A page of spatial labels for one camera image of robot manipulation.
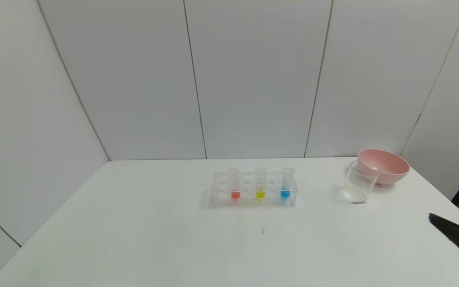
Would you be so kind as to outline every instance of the blue liquid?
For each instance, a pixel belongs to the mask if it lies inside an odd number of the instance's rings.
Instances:
[[[290,190],[289,189],[281,189],[281,197],[283,199],[290,198]]]

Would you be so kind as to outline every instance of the test tube with yellow liquid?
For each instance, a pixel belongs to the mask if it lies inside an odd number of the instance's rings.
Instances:
[[[265,178],[267,176],[267,171],[263,167],[258,167],[255,169],[255,186],[256,186],[256,198],[263,199],[265,198]]]

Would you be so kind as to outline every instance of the pink bowl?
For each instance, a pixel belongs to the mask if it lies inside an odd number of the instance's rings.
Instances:
[[[410,170],[410,165],[401,156],[381,149],[365,149],[359,152],[358,158],[359,163],[380,170],[377,184],[393,184]]]

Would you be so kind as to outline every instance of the test tube with red liquid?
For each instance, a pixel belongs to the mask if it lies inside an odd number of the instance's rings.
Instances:
[[[237,200],[240,198],[240,183],[238,181],[238,169],[228,169],[228,183],[231,190],[231,199]]]

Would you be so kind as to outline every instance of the test tube rack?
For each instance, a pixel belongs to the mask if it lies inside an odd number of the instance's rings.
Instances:
[[[289,196],[284,198],[282,197],[282,175],[282,171],[267,172],[265,197],[259,199],[256,197],[255,173],[239,172],[240,197],[232,199],[228,173],[215,173],[211,192],[212,206],[213,208],[295,207],[298,191],[295,179],[292,180]]]

